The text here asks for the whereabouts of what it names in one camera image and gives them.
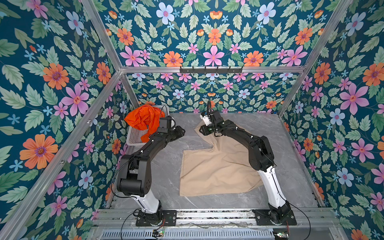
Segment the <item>beige drawstring shorts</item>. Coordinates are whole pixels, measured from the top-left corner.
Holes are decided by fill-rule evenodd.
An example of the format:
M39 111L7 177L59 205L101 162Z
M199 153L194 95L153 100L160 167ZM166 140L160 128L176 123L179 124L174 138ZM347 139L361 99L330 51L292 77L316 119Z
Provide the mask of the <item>beige drawstring shorts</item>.
M248 149L226 136L203 136L203 125L200 122L195 132L212 147L183 151L180 196L239 194L262 186L262 178L249 164Z

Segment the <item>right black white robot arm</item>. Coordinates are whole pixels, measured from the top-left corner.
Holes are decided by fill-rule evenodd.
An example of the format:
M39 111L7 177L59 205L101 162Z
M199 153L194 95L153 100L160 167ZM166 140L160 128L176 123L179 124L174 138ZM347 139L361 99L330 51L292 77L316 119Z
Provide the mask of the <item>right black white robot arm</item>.
M201 117L204 124L199 132L204 136L221 134L234 139L247 148L249 164L261 177L268 195L270 221L274 225L283 224L292 212L291 205L287 201L276 176L274 154L267 137L258 137L238 127L230 120L213 117Z

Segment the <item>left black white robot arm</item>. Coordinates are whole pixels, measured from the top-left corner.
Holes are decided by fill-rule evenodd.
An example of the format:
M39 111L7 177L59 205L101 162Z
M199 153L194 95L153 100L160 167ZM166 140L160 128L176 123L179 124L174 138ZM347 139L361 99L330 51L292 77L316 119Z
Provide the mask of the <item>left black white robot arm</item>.
M180 127L160 128L152 134L149 141L138 151L122 157L117 173L116 189L124 199L133 199L141 208L141 212L154 221L163 219L163 207L151 191L151 162L168 143L185 135Z

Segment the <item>orange shorts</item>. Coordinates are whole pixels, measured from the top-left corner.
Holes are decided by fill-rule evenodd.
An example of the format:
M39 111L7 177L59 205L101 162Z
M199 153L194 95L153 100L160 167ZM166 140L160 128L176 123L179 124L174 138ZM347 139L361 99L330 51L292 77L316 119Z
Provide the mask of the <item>orange shorts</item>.
M146 134L141 137L143 143L150 140L150 136L154 134L160 126L160 118L164 118L165 113L151 105L143 105L132 112L125 118L125 122L134 129L139 131L148 130Z

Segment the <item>white perforated plastic basket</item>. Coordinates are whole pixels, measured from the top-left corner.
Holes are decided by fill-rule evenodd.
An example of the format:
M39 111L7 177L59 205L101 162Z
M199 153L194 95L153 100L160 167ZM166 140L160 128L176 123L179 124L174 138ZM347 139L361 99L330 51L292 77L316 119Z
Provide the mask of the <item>white perforated plastic basket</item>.
M153 106L155 108L161 109L166 117L169 115L169 107L167 105L162 105L162 106ZM141 141L141 137L147 133L148 130L144 131L139 131L137 129L132 128L131 126L128 125L128 136L127 136L127 145L129 146L142 146L145 143Z

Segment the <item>black hook rail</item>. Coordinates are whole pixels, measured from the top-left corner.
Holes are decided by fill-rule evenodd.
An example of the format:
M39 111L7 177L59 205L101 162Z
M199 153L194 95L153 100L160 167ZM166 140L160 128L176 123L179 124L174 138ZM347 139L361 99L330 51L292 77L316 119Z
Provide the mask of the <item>black hook rail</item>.
M181 74L239 74L243 72L243 67L180 67Z

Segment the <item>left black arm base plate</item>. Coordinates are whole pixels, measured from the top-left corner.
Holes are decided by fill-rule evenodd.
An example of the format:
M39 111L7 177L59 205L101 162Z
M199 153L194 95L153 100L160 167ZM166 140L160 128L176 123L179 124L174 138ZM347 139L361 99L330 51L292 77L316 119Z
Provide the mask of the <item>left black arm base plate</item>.
M176 210L160 210L155 214L139 213L136 227L174 227L177 213Z

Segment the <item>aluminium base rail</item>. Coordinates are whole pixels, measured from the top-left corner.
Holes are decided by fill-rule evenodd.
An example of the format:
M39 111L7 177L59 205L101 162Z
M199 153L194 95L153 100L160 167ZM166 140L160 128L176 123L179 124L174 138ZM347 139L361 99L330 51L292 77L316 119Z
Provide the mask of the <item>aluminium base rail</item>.
M258 226L252 209L179 209L174 227L239 226L240 228L338 228L341 222L331 208L293 208L297 226Z

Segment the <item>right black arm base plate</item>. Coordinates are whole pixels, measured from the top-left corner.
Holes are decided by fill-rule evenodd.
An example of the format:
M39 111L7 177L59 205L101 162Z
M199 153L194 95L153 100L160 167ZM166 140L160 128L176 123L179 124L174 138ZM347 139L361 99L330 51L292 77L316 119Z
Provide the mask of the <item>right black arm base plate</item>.
M290 211L285 217L279 217L273 221L273 216L270 210L252 210L255 214L255 220L258 226L297 226L297 220L293 211Z

